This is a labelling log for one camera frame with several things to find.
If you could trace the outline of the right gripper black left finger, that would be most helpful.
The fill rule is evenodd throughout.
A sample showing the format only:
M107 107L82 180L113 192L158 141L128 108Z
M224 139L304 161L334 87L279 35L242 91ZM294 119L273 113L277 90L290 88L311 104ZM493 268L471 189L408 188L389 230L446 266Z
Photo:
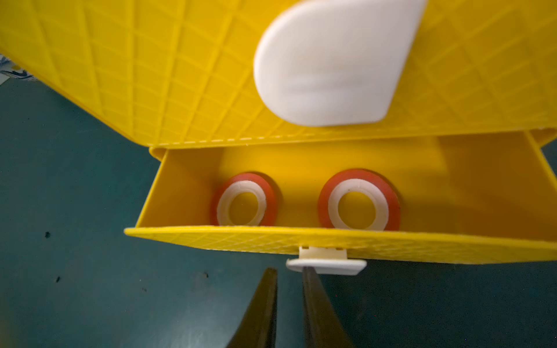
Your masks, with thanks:
M267 268L227 348L275 347L278 272Z

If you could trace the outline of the red tape roll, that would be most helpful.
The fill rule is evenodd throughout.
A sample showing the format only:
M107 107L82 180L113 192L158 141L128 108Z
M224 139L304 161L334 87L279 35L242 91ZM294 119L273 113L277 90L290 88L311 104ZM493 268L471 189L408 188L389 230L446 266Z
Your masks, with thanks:
M349 169L333 175L318 199L319 221L328 229L397 231L401 204L394 186L382 175Z
M209 218L214 226L272 226L278 215L279 194L259 173L229 178L213 195Z

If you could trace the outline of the yellow plastic drawer cabinet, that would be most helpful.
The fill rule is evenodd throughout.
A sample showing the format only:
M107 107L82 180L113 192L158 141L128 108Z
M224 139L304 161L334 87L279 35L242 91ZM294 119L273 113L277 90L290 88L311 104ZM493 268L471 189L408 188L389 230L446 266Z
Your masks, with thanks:
M555 1L3 1L1 53L159 160L128 236L325 274L556 259ZM349 169L394 186L397 231L321 226ZM210 222L241 173L274 225Z

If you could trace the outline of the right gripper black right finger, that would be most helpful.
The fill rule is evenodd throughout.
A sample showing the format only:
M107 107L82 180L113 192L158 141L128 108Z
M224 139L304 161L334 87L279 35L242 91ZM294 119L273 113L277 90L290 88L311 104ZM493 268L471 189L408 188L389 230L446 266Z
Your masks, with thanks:
M306 347L354 347L314 268L303 268Z

